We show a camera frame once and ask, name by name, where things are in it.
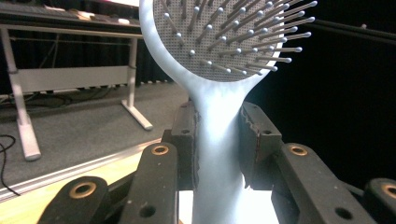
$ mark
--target desk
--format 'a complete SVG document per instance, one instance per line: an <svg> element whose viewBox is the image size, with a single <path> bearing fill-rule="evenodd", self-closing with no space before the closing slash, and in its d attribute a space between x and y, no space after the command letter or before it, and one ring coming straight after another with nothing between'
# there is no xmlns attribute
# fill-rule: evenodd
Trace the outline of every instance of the desk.
<svg viewBox="0 0 396 224"><path fill-rule="evenodd" d="M35 138L32 121L26 111L23 99L24 92L67 90L91 86L117 85L126 82L129 86L129 94L122 101L123 106L145 130L152 129L149 121L134 107L137 39L142 38L138 24L122 25L66 19L49 20L48 18L32 18L25 15L16 16L0 12L0 29L7 60L8 75L18 110L17 122L23 153L27 161L39 159L41 153ZM8 30L128 38L131 40L129 63L125 66L18 70Z"/></svg>

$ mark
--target hairbrush bristle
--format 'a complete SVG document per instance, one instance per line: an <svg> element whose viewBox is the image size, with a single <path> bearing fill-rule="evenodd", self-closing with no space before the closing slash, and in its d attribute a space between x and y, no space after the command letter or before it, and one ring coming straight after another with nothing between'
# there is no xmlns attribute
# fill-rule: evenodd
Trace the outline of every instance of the hairbrush bristle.
<svg viewBox="0 0 396 224"><path fill-rule="evenodd" d="M166 49L189 71L210 80L237 81L260 75L262 69L275 71L269 62L291 62L275 52L300 52L281 46L310 36L287 36L298 30L296 25L314 20L299 18L317 2L291 8L301 1L154 0L154 20Z"/></svg>

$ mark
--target gray carpet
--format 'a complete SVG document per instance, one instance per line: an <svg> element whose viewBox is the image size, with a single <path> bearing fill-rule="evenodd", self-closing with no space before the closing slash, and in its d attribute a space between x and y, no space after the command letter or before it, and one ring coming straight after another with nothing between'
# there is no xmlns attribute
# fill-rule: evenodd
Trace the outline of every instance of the gray carpet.
<svg viewBox="0 0 396 224"><path fill-rule="evenodd" d="M78 92L68 96L86 98L93 93ZM7 151L6 183L18 184L160 138L164 129L172 127L177 108L188 100L187 93L176 83L145 84L136 88L134 105L154 126L152 131L145 131L121 105L120 100L126 98L126 93L126 88L121 87L111 90L101 99L64 107L43 109L28 106L35 109L29 114L42 154L38 161L26 161L23 157L15 121L16 110L1 109L0 134L11 134L17 138L15 146ZM0 141L7 145L5 139Z"/></svg>

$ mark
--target cable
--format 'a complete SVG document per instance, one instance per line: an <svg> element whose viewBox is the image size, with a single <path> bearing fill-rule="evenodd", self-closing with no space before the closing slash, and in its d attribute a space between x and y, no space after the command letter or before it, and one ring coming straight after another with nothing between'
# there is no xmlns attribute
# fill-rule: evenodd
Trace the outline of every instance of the cable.
<svg viewBox="0 0 396 224"><path fill-rule="evenodd" d="M16 139L14 136L9 135L9 134L0 134L0 137L3 138L10 138L11 139L11 144L9 144L8 146L3 146L3 144L0 143L0 147L2 148L2 150L0 150L0 153L4 153L4 157L3 157L3 165L1 167L1 173L0 173L0 181L3 184L4 187L6 187L6 189L8 189L9 191L11 191L12 193L14 193L17 196L21 196L18 192L16 192L15 190L13 190L12 188L10 188L7 184L6 181L4 180L4 171L6 170L6 162L7 162L7 150L10 149L11 147L13 147L15 145Z"/></svg>

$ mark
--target hairbrush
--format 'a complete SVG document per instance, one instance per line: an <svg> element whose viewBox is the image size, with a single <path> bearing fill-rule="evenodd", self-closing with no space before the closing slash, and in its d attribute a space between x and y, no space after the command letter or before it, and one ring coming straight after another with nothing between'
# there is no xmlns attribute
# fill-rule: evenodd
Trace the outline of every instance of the hairbrush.
<svg viewBox="0 0 396 224"><path fill-rule="evenodd" d="M241 212L244 180L238 166L238 112L295 34L303 0L140 0L140 24L148 50L183 87L199 116L192 223L248 223Z"/></svg>

